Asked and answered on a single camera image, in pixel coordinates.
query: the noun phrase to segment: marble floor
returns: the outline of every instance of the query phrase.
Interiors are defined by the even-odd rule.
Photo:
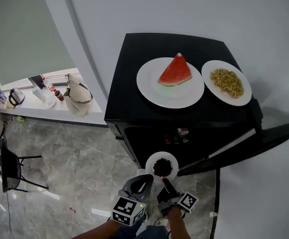
[[[69,239],[107,220],[111,199],[130,178],[145,174],[138,169],[108,128],[27,119],[11,121],[5,130],[7,146],[18,156],[42,155],[25,160],[22,174],[48,185],[45,191],[21,182],[8,191],[12,239]],[[210,238],[215,200],[215,171],[175,178],[178,191],[189,191],[199,204],[184,220],[192,239]],[[154,184],[147,225],[160,218]],[[6,194],[0,178],[0,239],[9,237]]]

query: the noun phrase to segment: handbag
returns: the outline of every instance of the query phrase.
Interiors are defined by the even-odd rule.
[[[84,117],[90,109],[93,95],[83,85],[79,78],[72,74],[66,74],[68,88],[64,93],[64,100],[68,110],[77,117]]]

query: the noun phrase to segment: robotic hand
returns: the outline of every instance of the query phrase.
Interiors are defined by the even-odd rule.
[[[164,188],[158,194],[158,208],[165,217],[173,205],[180,205],[183,210],[191,213],[198,203],[198,198],[186,192],[180,194],[163,178]],[[127,226],[132,226],[144,214],[153,185],[153,176],[140,175],[128,180],[115,196],[110,212],[111,219]]]

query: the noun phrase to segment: watermelon slice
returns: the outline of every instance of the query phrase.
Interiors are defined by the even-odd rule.
[[[158,83],[172,87],[192,78],[190,68],[184,57],[178,53],[160,76]]]

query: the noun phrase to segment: black cabinet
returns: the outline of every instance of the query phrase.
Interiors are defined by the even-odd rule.
[[[289,124],[262,130],[263,115],[254,98],[245,106],[234,107],[205,87],[202,98],[187,108],[167,109],[149,102],[138,90],[138,70],[154,58],[174,57],[178,52],[200,72],[210,60],[222,60],[239,68],[221,41],[177,34],[127,34],[105,121],[138,167],[144,168],[153,153],[167,151],[179,162],[178,175],[207,171],[260,154],[289,138]],[[185,142],[179,137],[178,128],[188,129]],[[214,154],[251,130],[252,136]]]

